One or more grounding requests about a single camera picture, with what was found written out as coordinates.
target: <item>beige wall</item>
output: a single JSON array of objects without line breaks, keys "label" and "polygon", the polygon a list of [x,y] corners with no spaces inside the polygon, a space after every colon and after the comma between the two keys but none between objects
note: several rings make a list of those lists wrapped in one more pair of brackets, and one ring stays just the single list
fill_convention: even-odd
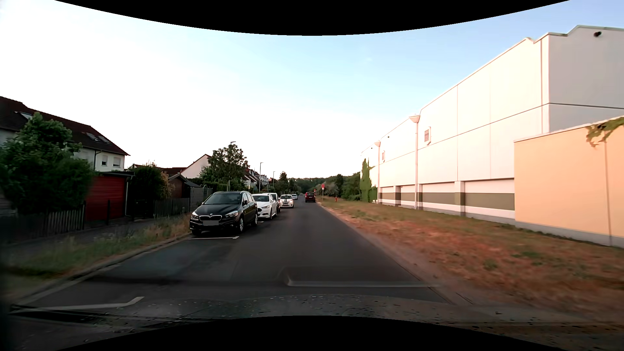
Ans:
[{"label": "beige wall", "polygon": [[580,126],[515,142],[517,222],[624,237],[624,130],[596,148],[586,135]]}]

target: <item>skylight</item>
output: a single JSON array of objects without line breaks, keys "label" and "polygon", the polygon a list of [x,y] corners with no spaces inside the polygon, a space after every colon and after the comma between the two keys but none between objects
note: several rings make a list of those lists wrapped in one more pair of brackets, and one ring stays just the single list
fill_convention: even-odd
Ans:
[{"label": "skylight", "polygon": [[91,133],[86,133],[91,139],[95,140],[95,141],[100,141],[98,138],[95,137],[95,135],[91,134]]}]

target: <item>curb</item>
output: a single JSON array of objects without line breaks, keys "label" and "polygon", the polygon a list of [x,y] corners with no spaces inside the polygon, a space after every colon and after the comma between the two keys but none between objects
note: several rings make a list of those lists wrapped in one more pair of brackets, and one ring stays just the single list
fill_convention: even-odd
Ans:
[{"label": "curb", "polygon": [[166,245],[173,244],[175,242],[181,241],[183,238],[186,238],[190,234],[191,233],[188,232],[186,234],[182,234],[182,235],[179,235],[177,237],[174,237],[174,238],[171,238],[171,239],[167,239],[165,241],[161,241],[161,242],[159,242],[157,244],[150,245],[150,246],[147,246],[147,247],[142,247],[141,249],[137,249],[137,250],[128,252],[127,254],[123,254],[121,256],[115,257],[113,259],[109,259],[109,260],[100,262],[100,263],[95,264],[95,265],[93,265],[91,267],[88,267],[88,268],[85,268],[83,270],[80,270],[80,271],[78,271],[76,273],[69,274],[69,275],[57,278],[57,279],[55,279],[55,280],[53,280],[51,282],[42,284],[42,285],[36,287],[35,289],[32,289],[29,292],[21,294],[20,296],[15,297],[15,298],[13,298],[11,300],[20,301],[20,300],[27,299],[29,297],[33,297],[36,294],[40,294],[40,293],[45,292],[47,290],[53,289],[55,287],[58,287],[58,286],[62,285],[63,283],[66,283],[66,282],[68,282],[70,280],[83,278],[86,275],[89,275],[89,274],[92,274],[94,272],[97,272],[98,270],[101,270],[101,269],[106,268],[108,266],[119,264],[119,263],[121,263],[121,262],[123,262],[125,260],[128,260],[128,259],[131,259],[132,257],[135,257],[137,255],[143,254],[145,252],[148,252],[148,251],[151,251],[151,250],[154,250],[154,249],[161,249],[161,248],[163,248]]},{"label": "curb", "polygon": [[422,267],[422,266],[426,267],[427,265],[424,264],[424,262],[421,262],[420,260],[413,260],[413,259],[409,260],[405,258],[406,255],[401,254],[396,249],[390,248],[388,245],[386,245],[384,242],[379,240],[374,235],[363,232],[361,229],[355,227],[353,224],[335,215],[332,211],[330,211],[323,205],[319,204],[319,206],[322,207],[325,211],[329,212],[335,218],[339,219],[342,223],[346,224],[349,228],[353,229],[360,236],[364,237],[368,242],[373,244],[375,247],[382,250],[386,255],[388,255],[388,257],[392,258],[393,261],[395,261],[398,265],[400,265],[403,269],[408,271],[410,274],[412,274],[418,279],[437,285],[437,287],[430,287],[430,289],[433,290],[438,295],[440,295],[443,299],[450,302],[451,304],[458,305],[458,306],[474,306],[474,305],[488,304],[486,301],[477,301],[476,298],[473,298],[472,296],[468,296],[465,293],[462,293],[460,295],[458,292],[453,291],[450,288],[443,287],[443,286],[452,285],[452,282],[446,282],[446,281],[437,279],[435,274],[430,273],[423,268],[416,268],[416,267]]}]

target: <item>climbing plant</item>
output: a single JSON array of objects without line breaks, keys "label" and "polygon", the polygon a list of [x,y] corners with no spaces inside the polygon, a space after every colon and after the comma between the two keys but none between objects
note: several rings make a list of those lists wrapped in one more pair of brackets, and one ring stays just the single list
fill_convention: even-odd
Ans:
[{"label": "climbing plant", "polygon": [[624,126],[624,116],[586,127],[589,130],[589,132],[587,132],[587,142],[589,142],[592,147],[596,147],[598,144],[593,142],[595,138],[600,137],[600,135],[604,133],[602,139],[598,142],[605,142],[611,133],[620,126]]}]

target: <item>road marking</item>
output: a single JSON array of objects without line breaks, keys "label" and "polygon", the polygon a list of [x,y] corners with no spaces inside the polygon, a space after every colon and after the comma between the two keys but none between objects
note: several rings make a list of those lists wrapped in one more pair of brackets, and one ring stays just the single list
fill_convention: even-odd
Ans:
[{"label": "road marking", "polygon": [[60,307],[38,307],[34,309],[21,309],[17,311],[9,312],[9,314],[23,313],[23,312],[40,312],[40,311],[71,311],[71,310],[92,310],[92,309],[112,309],[115,307],[126,307],[141,301],[144,296],[138,296],[126,302],[124,304],[100,304],[100,305],[81,305],[81,306],[60,306]]},{"label": "road marking", "polygon": [[222,237],[222,238],[189,238],[187,240],[203,240],[203,239],[238,239],[238,236],[236,236],[236,237]]}]

